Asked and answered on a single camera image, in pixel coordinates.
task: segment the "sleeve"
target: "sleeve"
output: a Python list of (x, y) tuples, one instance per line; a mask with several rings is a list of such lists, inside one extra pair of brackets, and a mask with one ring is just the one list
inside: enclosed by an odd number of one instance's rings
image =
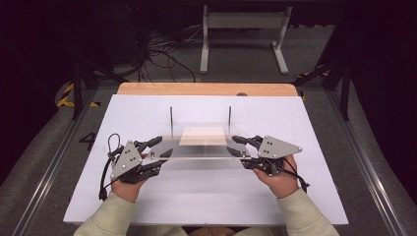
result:
[(338, 235), (330, 221), (302, 189), (276, 201), (283, 213), (289, 236)]
[(107, 200), (77, 229), (74, 235), (126, 235), (135, 211), (136, 204), (110, 192)]

